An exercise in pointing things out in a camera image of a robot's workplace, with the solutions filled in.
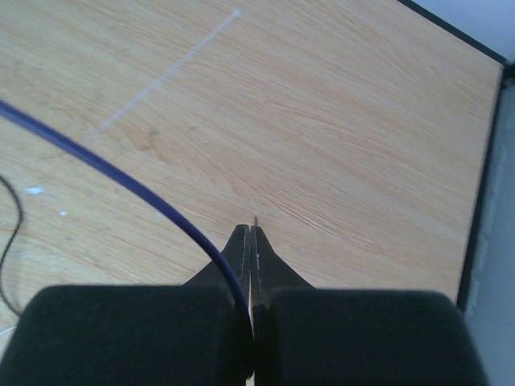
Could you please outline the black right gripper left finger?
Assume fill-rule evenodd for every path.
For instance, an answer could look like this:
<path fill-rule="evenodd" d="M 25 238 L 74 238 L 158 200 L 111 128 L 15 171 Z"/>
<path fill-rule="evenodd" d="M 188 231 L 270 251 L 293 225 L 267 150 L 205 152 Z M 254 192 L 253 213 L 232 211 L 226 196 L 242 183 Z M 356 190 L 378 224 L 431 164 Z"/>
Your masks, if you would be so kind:
<path fill-rule="evenodd" d="M 215 264 L 182 285 L 39 291 L 1 361 L 4 385 L 243 385 L 253 336 Z"/>

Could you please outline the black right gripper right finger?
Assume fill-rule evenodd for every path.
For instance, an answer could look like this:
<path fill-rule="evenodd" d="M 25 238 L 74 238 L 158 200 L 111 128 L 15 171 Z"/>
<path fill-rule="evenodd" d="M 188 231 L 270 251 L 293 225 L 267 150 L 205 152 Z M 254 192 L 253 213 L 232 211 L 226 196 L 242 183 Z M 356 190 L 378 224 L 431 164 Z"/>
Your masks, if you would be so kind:
<path fill-rule="evenodd" d="M 445 295 L 317 289 L 252 227 L 258 385 L 486 385 L 463 315 Z"/>

